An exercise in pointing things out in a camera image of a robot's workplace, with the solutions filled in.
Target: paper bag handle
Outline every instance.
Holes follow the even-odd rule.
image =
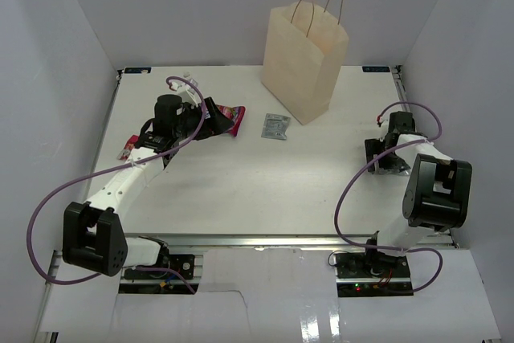
[[[327,12],[328,4],[330,3],[330,0],[327,0],[327,5],[324,7],[323,12]],[[337,19],[337,24],[341,24],[341,13],[343,12],[343,0],[341,0],[341,6],[339,7],[339,18]]]
[[[300,5],[300,3],[302,3],[302,0],[299,0],[298,3],[296,3],[295,11],[292,13],[292,16],[291,16],[291,24],[292,24],[292,20],[295,18],[296,10],[298,10],[298,6]],[[307,34],[305,35],[305,37],[308,37],[308,33],[312,27],[312,21],[314,20],[314,0],[311,0],[311,3],[312,3],[311,24],[308,25]]]

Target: brown paper bag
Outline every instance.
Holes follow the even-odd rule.
[[[305,125],[328,110],[348,35],[313,0],[271,10],[261,82]]]

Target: paper bag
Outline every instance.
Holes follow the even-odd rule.
[[[342,0],[339,19],[311,1],[271,10],[261,76],[302,125],[328,110],[349,41]]]

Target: tabletop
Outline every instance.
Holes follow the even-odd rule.
[[[245,106],[237,137],[193,141],[137,198],[124,232],[171,235],[334,235],[341,191],[365,164],[364,140],[379,135],[377,114],[398,101],[391,73],[343,67],[330,109],[308,125],[294,118],[286,141],[261,138],[266,113],[291,116],[260,83],[260,66],[152,67],[122,75],[96,170],[119,165],[126,141],[153,117],[167,76],[188,71],[204,96]],[[93,180],[94,194],[111,176]],[[367,235],[402,209],[408,178],[365,174],[340,215],[344,233]]]

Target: gray wall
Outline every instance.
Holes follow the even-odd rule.
[[[455,236],[471,247],[507,343],[514,342],[513,26],[514,0],[439,0],[405,64],[408,99],[443,122],[438,147],[473,165],[468,219]],[[419,116],[431,133],[434,123]]]
[[[294,1],[79,0],[116,68],[262,63],[270,9]],[[346,0],[346,63],[403,63],[436,1]]]
[[[25,247],[29,217],[91,169],[116,73],[76,0],[0,0],[0,10],[0,341],[19,343],[31,341],[44,289]],[[43,267],[80,193],[57,196],[36,223]]]

